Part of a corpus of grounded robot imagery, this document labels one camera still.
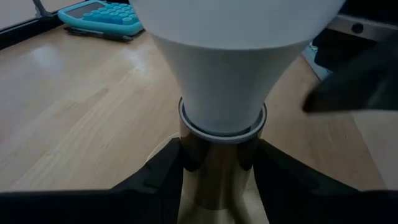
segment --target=funnel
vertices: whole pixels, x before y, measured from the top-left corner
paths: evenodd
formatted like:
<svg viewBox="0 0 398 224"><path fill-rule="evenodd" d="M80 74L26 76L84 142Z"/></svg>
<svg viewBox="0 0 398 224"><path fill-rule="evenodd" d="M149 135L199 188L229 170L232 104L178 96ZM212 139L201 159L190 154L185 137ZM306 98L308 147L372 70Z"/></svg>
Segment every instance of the funnel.
<svg viewBox="0 0 398 224"><path fill-rule="evenodd" d="M133 0L196 128L245 132L292 60L344 0Z"/></svg>

